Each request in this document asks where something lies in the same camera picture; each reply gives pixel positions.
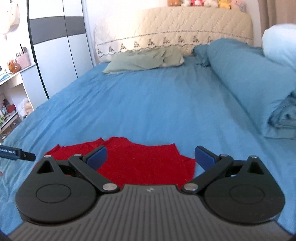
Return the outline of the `green pillow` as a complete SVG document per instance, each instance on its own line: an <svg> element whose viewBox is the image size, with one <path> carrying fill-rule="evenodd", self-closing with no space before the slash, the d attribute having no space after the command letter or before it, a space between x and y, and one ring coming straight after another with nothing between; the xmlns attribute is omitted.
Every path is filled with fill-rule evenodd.
<svg viewBox="0 0 296 241"><path fill-rule="evenodd" d="M126 51L112 58L104 74L118 74L129 71L151 70L180 66L184 57L178 47L157 47L139 51Z"/></svg>

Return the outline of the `white desk shelf unit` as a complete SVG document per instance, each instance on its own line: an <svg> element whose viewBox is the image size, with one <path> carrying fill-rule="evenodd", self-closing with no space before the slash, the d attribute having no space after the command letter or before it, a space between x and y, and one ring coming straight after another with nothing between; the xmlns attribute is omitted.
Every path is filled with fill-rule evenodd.
<svg viewBox="0 0 296 241"><path fill-rule="evenodd" d="M13 138L17 140L20 136L26 134L27 119L33 119L32 116L23 118L18 112L18 104L24 98L29 99L34 110L48 100L36 64L1 81L1 102L6 99L16 107L16 111L11 114L8 121L1 125L1 134L6 133L11 128L7 140Z"/></svg>

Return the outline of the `row of plush toys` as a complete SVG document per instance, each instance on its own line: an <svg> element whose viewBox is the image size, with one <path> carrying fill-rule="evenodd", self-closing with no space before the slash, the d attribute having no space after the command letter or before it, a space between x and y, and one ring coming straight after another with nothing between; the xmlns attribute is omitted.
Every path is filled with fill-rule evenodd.
<svg viewBox="0 0 296 241"><path fill-rule="evenodd" d="M207 8L237 9L246 13L246 4L239 0L168 0L168 6L204 6Z"/></svg>

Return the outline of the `white grey wardrobe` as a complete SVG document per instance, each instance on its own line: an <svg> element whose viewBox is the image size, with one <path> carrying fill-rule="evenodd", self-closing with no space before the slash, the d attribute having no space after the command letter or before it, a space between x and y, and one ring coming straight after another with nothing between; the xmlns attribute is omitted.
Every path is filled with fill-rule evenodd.
<svg viewBox="0 0 296 241"><path fill-rule="evenodd" d="M91 68L82 1L28 1L33 55L48 98Z"/></svg>

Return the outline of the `pink pen holder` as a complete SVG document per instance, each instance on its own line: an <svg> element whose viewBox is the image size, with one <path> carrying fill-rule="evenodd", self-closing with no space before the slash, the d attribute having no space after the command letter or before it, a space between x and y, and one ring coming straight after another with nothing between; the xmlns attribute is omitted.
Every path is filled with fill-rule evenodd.
<svg viewBox="0 0 296 241"><path fill-rule="evenodd" d="M20 65L21 69L25 69L31 65L30 56L26 47L22 47L21 53L16 53L16 62Z"/></svg>

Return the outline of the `orange plush toy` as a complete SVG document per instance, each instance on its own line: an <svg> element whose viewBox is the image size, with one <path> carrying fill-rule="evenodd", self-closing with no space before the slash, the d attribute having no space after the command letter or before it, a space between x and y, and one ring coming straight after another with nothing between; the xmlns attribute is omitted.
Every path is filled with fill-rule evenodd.
<svg viewBox="0 0 296 241"><path fill-rule="evenodd" d="M12 74L16 74L22 69L21 66L18 63L14 62L13 60L8 62L8 68Z"/></svg>

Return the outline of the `rolled blue duvet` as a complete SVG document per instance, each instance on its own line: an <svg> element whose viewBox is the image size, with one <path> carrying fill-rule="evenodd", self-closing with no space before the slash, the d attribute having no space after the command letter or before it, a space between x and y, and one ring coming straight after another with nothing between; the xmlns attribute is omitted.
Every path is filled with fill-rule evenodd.
<svg viewBox="0 0 296 241"><path fill-rule="evenodd" d="M211 67L266 138L295 138L295 71L269 60L263 49L218 39L192 49Z"/></svg>

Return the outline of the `white pillow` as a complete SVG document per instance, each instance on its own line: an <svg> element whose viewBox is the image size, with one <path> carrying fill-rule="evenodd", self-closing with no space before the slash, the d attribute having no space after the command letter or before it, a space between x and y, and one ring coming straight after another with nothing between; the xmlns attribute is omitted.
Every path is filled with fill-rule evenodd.
<svg viewBox="0 0 296 241"><path fill-rule="evenodd" d="M295 71L295 41L295 24L273 25L262 36L264 56Z"/></svg>

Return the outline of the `beige bag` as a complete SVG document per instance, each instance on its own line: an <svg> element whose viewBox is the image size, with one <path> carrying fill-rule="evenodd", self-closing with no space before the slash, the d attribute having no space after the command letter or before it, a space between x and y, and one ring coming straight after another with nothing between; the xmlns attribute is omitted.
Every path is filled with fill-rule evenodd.
<svg viewBox="0 0 296 241"><path fill-rule="evenodd" d="M21 103L18 104L18 112L23 117L26 118L29 116L33 111L33 106L28 98L24 98Z"/></svg>

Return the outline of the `beige quilted headboard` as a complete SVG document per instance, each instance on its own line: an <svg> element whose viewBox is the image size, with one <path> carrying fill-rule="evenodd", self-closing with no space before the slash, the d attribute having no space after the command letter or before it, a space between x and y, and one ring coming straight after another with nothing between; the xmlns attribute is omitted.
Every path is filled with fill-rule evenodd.
<svg viewBox="0 0 296 241"><path fill-rule="evenodd" d="M95 27L95 51L99 63L130 50L177 46L190 55L196 45L220 38L254 44L251 16L238 10L198 6L159 7L130 15L118 15L114 21Z"/></svg>

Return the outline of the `red small garment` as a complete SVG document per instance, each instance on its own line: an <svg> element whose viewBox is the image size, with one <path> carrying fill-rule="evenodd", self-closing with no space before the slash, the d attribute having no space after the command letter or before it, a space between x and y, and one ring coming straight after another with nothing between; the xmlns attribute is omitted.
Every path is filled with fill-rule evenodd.
<svg viewBox="0 0 296 241"><path fill-rule="evenodd" d="M86 155L99 146L106 147L107 159L97 172L119 187L126 184L182 187L194 176L196 161L180 155L175 144L145 146L111 137L71 146L56 145L47 153L55 160L67 160L74 154Z"/></svg>

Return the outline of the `red box on shelf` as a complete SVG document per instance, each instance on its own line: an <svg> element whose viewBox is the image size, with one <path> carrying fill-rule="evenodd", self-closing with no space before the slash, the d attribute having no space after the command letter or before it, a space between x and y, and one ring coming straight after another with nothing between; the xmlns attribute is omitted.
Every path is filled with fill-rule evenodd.
<svg viewBox="0 0 296 241"><path fill-rule="evenodd" d="M8 113L12 113L13 111L16 111L16 107L14 104L11 104L10 106L6 106L6 109Z"/></svg>

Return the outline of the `blue bed sheet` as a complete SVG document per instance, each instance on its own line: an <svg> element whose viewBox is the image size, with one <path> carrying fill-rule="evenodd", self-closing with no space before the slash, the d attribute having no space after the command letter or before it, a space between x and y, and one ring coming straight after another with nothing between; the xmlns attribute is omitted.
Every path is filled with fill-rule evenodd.
<svg viewBox="0 0 296 241"><path fill-rule="evenodd" d="M117 75L104 68L94 67L40 105L4 145L41 159L56 145L124 137L175 144L187 157L198 145L238 160L257 155L285 194L278 222L295 233L295 140L263 137L212 69L193 57L178 67Z"/></svg>

